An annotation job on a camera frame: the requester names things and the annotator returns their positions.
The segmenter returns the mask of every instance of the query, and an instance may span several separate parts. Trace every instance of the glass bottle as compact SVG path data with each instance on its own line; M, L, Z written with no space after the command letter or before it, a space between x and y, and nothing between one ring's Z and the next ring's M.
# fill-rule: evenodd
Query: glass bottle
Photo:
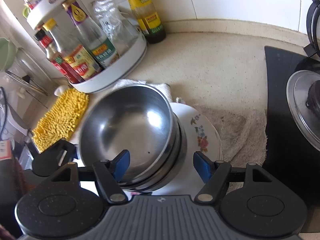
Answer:
M63 59L84 80L92 78L102 70L81 42L76 37L59 29L54 19L50 18L43 27L51 33Z
M35 38L41 43L47 52L47 59L64 75L71 83L80 83L84 79L60 56L54 41L40 29Z
M130 9L149 43L157 43L166 37L156 8L151 0L128 0Z
M80 8L76 0L66 0L62 6L78 29L81 41L102 67L107 68L119 59L118 52L105 32Z

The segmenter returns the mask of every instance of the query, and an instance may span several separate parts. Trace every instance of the yellow bottle cap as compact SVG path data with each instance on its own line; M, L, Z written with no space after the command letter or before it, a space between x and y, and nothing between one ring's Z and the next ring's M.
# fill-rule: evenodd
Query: yellow bottle cap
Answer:
M46 31L51 31L56 24L57 24L56 21L53 18L50 18L45 22L45 24L43 25L43 28L45 28Z

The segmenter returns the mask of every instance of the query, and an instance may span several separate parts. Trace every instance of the beige countertop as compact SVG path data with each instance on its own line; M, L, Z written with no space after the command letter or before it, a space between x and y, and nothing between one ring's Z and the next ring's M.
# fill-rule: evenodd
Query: beige countertop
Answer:
M264 46L304 54L303 48L267 38L228 33L176 33L154 45L126 78L167 83L172 98L234 113L267 109L267 69ZM90 95L89 109L107 94ZM78 142L78 131L71 142ZM320 239L318 234L302 234Z

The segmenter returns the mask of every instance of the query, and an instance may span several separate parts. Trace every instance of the plastic bag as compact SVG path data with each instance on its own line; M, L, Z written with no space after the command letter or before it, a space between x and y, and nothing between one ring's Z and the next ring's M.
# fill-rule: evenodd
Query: plastic bag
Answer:
M138 30L121 15L113 0L94 2L93 11L118 53L124 54L138 37Z

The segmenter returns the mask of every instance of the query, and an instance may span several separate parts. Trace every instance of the flower pattern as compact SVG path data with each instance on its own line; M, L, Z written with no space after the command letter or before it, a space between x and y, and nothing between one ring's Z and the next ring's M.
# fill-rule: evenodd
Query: flower pattern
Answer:
M200 114L196 115L195 117L192 117L190 124L196 125L197 121L199 120L199 116ZM207 152L208 151L207 146L209 145L209 142L207 140L207 136L205 135L203 125L200 125L199 127L195 126L195 129L198 135L198 146L200 147L200 151Z

